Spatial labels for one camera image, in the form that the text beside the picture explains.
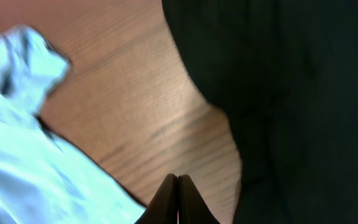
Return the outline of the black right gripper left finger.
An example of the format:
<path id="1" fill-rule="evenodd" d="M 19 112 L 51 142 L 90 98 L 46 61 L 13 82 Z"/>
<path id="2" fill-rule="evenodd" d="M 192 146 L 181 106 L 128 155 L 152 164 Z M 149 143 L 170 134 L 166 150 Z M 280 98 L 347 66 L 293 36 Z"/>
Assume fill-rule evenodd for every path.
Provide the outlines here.
<path id="1" fill-rule="evenodd" d="M 178 177 L 168 174 L 135 224 L 177 224 Z"/>

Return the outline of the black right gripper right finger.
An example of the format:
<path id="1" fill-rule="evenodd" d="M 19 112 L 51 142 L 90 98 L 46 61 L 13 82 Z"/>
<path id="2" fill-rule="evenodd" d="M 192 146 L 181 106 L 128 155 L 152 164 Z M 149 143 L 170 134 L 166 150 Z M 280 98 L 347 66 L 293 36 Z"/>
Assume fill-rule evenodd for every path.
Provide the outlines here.
<path id="1" fill-rule="evenodd" d="M 179 180 L 179 224 L 219 224 L 189 175 Z"/>

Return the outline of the light blue t-shirt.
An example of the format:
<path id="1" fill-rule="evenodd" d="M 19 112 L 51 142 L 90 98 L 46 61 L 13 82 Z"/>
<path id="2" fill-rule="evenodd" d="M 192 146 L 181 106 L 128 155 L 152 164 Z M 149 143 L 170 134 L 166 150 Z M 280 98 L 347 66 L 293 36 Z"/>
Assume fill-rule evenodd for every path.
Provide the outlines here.
<path id="1" fill-rule="evenodd" d="M 145 208 L 40 109 L 70 69 L 35 30 L 0 34 L 0 223 L 134 223 Z"/>

